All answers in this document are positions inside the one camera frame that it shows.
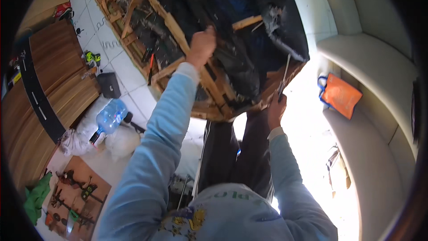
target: person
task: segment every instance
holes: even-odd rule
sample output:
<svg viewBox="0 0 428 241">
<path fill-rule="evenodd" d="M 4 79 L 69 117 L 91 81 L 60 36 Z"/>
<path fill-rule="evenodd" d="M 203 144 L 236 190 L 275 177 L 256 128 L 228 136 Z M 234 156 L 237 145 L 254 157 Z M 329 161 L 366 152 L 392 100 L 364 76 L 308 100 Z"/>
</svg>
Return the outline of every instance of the person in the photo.
<svg viewBox="0 0 428 241">
<path fill-rule="evenodd" d="M 238 158 L 232 123 L 207 123 L 197 195 L 167 214 L 168 184 L 180 161 L 198 72 L 215 48 L 212 27 L 193 36 L 187 62 L 169 80 L 111 197 L 99 239 L 337 240 L 337 228 L 302 184 L 280 125 L 286 97 L 278 103 L 276 93 L 267 111 L 247 114 Z M 271 185 L 280 214 L 266 199 Z"/>
</svg>

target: plastic bottle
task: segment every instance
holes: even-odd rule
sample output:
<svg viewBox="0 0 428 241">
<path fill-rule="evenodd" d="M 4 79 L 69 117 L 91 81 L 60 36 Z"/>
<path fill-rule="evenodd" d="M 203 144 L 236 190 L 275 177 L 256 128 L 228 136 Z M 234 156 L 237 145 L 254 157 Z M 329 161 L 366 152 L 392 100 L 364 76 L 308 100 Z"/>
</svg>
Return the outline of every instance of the plastic bottle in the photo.
<svg viewBox="0 0 428 241">
<path fill-rule="evenodd" d="M 97 115 L 98 130 L 92 135 L 89 142 L 94 144 L 102 132 L 112 134 L 123 118 L 128 114 L 126 105 L 119 99 L 112 99 Z"/>
</svg>

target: green cloth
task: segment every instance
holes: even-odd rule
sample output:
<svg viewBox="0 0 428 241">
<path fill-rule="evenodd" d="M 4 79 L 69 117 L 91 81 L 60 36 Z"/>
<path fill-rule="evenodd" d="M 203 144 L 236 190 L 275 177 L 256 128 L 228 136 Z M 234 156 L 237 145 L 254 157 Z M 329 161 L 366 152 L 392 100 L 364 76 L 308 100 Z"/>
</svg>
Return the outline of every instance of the green cloth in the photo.
<svg viewBox="0 0 428 241">
<path fill-rule="evenodd" d="M 33 225 L 36 225 L 37 220 L 41 217 L 41 205 L 45 201 L 47 194 L 51 191 L 49 187 L 51 177 L 52 173 L 47 173 L 39 180 L 31 192 L 25 188 L 27 200 L 24 203 L 24 209 Z"/>
</svg>

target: wooden frame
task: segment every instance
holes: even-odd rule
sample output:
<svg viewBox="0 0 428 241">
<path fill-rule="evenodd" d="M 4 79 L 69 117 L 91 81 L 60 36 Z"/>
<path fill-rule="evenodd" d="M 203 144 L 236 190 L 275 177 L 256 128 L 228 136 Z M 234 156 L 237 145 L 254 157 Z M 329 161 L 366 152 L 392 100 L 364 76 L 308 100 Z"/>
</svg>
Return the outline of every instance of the wooden frame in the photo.
<svg viewBox="0 0 428 241">
<path fill-rule="evenodd" d="M 143 0 L 129 0 L 127 11 L 122 8 L 114 0 L 95 0 L 100 6 L 102 12 L 107 17 L 106 23 L 112 28 L 116 37 L 120 40 L 121 45 L 130 56 L 134 65 L 148 79 L 149 67 L 141 62 L 142 56 L 146 51 L 144 44 L 138 40 L 138 37 L 133 33 L 130 20 L 133 10 L 141 4 Z M 185 34 L 176 22 L 171 13 L 167 12 L 158 0 L 148 0 L 154 12 L 164 19 L 165 26 L 169 29 L 174 42 L 180 47 L 185 55 L 190 51 L 190 46 L 186 41 Z M 242 21 L 233 24 L 234 30 L 242 29 L 251 24 L 260 22 L 261 16 L 249 17 Z M 179 58 L 164 69 L 153 67 L 152 77 L 152 92 L 160 96 L 166 88 L 171 74 L 177 69 L 181 62 L 185 61 L 185 57 Z M 288 70 L 287 83 L 300 72 L 304 63 L 290 62 Z M 262 90 L 261 101 L 253 106 L 252 109 L 264 109 L 267 107 L 269 100 L 278 88 L 285 67 L 277 72 L 271 73 L 270 78 L 266 82 Z M 226 74 L 222 69 L 217 67 L 212 60 L 208 60 L 205 67 L 200 71 L 200 84 L 208 95 L 208 100 L 205 102 L 195 102 L 192 109 L 192 116 L 197 118 L 209 119 L 212 121 L 226 121 L 239 115 L 239 110 L 234 110 L 230 105 L 236 100 L 236 92 L 231 85 L 226 81 Z"/>
</svg>

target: metal rod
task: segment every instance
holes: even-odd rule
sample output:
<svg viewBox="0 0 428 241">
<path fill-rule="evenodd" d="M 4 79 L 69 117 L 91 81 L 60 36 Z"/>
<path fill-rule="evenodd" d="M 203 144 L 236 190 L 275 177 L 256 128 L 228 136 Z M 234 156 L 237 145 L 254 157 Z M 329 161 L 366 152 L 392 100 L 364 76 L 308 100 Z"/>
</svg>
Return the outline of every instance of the metal rod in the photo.
<svg viewBox="0 0 428 241">
<path fill-rule="evenodd" d="M 180 209 L 181 200 L 183 199 L 183 195 L 185 194 L 185 188 L 187 184 L 187 179 L 189 179 L 189 174 L 186 175 L 185 184 L 183 185 L 183 190 L 181 191 L 179 206 L 177 206 L 177 209 Z"/>
</svg>

